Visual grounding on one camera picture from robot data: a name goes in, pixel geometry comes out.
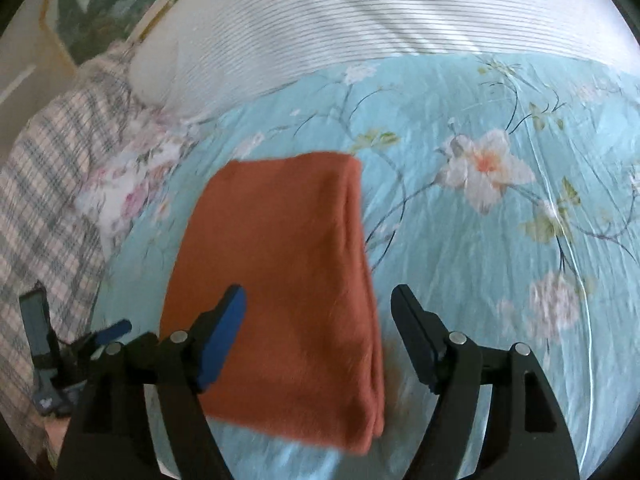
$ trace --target plaid blanket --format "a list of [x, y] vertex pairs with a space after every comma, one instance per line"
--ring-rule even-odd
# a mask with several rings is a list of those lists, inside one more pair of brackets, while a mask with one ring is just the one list
[[121, 45], [83, 66], [76, 88], [30, 120], [0, 170], [0, 410], [32, 458], [45, 432], [30, 402], [18, 296], [40, 281], [59, 338], [87, 328], [104, 259], [96, 228], [73, 200], [92, 166], [127, 140], [139, 109], [127, 83], [131, 55]]

